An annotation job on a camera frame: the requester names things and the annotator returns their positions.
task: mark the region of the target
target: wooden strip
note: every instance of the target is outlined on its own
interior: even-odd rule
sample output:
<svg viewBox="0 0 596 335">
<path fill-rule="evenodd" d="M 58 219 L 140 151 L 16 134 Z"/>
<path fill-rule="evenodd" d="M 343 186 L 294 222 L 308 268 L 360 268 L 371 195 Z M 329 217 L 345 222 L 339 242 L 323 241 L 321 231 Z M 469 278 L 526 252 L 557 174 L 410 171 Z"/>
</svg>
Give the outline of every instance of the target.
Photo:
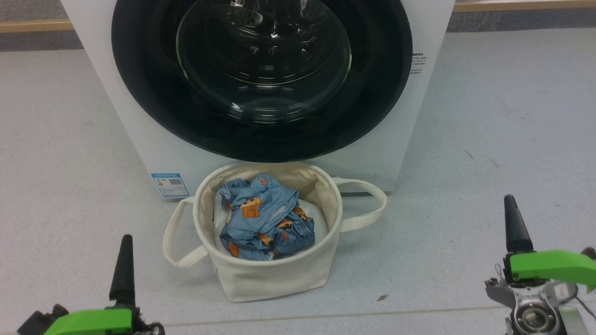
<svg viewBox="0 0 596 335">
<path fill-rule="evenodd" d="M 596 0 L 478 0 L 457 1 L 453 13 L 556 10 L 596 7 Z"/>
<path fill-rule="evenodd" d="M 69 19 L 0 22 L 0 33 L 56 32 L 74 30 Z"/>
</svg>

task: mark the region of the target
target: crumpled blue shirt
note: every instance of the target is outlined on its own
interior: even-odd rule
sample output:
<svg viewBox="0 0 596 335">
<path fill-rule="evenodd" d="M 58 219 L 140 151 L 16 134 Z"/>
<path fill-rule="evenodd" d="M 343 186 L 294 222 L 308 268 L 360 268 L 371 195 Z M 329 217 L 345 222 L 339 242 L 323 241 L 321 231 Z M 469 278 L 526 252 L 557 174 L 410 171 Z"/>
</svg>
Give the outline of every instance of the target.
<svg viewBox="0 0 596 335">
<path fill-rule="evenodd" d="M 248 184 L 227 182 L 220 190 L 222 205 L 232 215 L 219 238 L 234 257 L 248 260 L 281 258 L 315 242 L 315 224 L 300 208 L 298 190 L 259 173 Z"/>
</svg>

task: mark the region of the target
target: black washing machine door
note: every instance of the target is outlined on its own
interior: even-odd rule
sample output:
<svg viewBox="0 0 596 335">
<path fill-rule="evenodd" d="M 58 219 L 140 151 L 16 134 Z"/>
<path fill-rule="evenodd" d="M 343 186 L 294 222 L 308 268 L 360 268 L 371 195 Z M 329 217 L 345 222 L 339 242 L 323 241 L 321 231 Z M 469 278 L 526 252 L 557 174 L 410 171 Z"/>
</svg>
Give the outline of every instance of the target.
<svg viewBox="0 0 596 335">
<path fill-rule="evenodd" d="M 112 47 L 139 105 L 178 137 L 254 162 L 356 141 L 401 95 L 399 0 L 118 0 Z"/>
</svg>

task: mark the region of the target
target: front-loading washing machine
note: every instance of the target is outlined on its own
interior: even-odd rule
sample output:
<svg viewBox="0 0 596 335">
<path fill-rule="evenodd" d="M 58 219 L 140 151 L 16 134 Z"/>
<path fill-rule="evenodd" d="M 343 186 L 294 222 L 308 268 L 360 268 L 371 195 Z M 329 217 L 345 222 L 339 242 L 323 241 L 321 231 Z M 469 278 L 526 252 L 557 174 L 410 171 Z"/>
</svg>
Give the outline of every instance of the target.
<svg viewBox="0 0 596 335">
<path fill-rule="evenodd" d="M 454 1 L 62 3 L 160 194 L 185 197 L 234 160 L 391 191 Z"/>
</svg>

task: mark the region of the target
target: white fabric handle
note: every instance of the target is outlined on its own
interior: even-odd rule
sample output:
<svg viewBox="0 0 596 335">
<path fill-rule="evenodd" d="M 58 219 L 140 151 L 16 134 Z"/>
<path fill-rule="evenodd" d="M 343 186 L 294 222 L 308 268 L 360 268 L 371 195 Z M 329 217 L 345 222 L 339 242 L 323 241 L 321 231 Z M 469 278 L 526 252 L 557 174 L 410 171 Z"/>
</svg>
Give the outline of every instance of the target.
<svg viewBox="0 0 596 335">
<path fill-rule="evenodd" d="M 387 195 L 385 192 L 383 192 L 383 190 L 381 190 L 379 187 L 376 187 L 374 184 L 358 179 L 333 178 L 333 181 L 336 183 L 336 185 L 356 184 L 366 192 L 372 194 L 372 196 L 381 203 L 381 207 L 373 212 L 342 220 L 341 232 L 360 229 L 362 227 L 371 225 L 375 223 L 385 211 L 385 207 L 387 207 Z"/>
<path fill-rule="evenodd" d="M 172 217 L 170 218 L 170 222 L 167 224 L 166 233 L 163 235 L 163 254 L 165 255 L 168 262 L 172 263 L 174 266 L 179 268 L 187 268 L 196 262 L 200 261 L 203 257 L 207 256 L 207 250 L 203 246 L 200 246 L 193 251 L 191 251 L 188 255 L 182 257 L 180 260 L 174 260 L 173 255 L 173 238 L 174 232 L 176 231 L 178 224 L 180 223 L 180 218 L 182 217 L 182 212 L 184 211 L 184 207 L 186 204 L 193 204 L 194 197 L 182 199 Z"/>
</svg>

